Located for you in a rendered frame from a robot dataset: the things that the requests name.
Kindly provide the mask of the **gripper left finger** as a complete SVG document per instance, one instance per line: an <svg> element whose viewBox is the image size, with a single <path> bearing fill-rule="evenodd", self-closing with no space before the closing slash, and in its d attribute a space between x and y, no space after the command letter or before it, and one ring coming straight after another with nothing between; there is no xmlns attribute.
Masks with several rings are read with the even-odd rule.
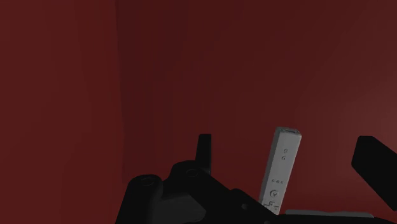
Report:
<svg viewBox="0 0 397 224"><path fill-rule="evenodd" d="M131 179L115 224L154 224L161 199L189 195L205 210L197 224L248 224L242 204L231 200L232 191L211 176L212 135L198 136L194 160L172 166L169 177L154 174Z"/></svg>

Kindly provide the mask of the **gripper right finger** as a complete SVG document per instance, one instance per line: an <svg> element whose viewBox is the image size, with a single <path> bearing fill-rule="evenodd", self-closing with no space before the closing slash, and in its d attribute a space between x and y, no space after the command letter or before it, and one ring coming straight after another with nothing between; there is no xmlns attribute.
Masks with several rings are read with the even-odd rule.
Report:
<svg viewBox="0 0 397 224"><path fill-rule="evenodd" d="M397 211L397 153L373 136L359 136L351 165L388 207Z"/></svg>

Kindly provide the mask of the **white remote control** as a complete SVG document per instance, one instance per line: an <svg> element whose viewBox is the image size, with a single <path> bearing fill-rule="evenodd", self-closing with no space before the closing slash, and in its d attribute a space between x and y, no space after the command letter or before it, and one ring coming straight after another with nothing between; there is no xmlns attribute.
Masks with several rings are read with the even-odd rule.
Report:
<svg viewBox="0 0 397 224"><path fill-rule="evenodd" d="M276 215L281 209L301 139L297 129L275 129L258 201Z"/></svg>

